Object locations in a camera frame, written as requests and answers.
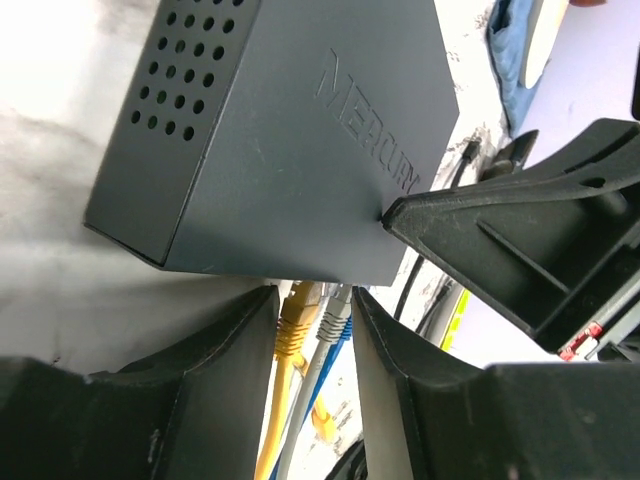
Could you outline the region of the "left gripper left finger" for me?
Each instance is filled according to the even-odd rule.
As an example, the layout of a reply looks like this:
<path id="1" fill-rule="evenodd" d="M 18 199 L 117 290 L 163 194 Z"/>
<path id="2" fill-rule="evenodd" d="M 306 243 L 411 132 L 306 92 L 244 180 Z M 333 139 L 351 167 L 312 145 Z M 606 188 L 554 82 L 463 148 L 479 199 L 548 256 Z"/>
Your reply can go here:
<path id="1" fill-rule="evenodd" d="M 263 286 L 210 325 L 115 373 L 1 361 L 5 479 L 250 479 L 279 292 Z"/>

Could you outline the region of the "black network switch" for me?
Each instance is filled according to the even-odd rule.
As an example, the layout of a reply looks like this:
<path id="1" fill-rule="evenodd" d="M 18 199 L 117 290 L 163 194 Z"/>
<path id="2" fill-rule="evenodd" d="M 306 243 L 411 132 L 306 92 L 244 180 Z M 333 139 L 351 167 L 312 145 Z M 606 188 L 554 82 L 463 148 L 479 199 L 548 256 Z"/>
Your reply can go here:
<path id="1" fill-rule="evenodd" d="M 392 284 L 459 116 L 431 1 L 163 1 L 84 216 L 165 270 Z"/>

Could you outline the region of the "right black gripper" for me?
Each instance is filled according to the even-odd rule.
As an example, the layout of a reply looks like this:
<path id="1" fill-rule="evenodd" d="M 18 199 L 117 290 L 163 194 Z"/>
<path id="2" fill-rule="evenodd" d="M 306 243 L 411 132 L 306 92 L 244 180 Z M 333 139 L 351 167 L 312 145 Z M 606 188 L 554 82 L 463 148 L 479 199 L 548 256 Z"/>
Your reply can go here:
<path id="1" fill-rule="evenodd" d="M 387 232 L 564 361 L 639 325 L 639 125 L 600 119 L 546 160 L 396 200 Z"/>

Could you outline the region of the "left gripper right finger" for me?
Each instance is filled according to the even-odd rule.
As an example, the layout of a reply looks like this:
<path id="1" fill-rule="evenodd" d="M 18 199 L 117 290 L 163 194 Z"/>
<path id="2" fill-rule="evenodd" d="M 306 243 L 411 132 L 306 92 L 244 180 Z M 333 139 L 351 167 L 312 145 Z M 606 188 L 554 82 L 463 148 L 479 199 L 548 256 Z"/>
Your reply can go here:
<path id="1" fill-rule="evenodd" d="M 372 479 L 635 479 L 632 363 L 467 364 L 352 294 Z"/>

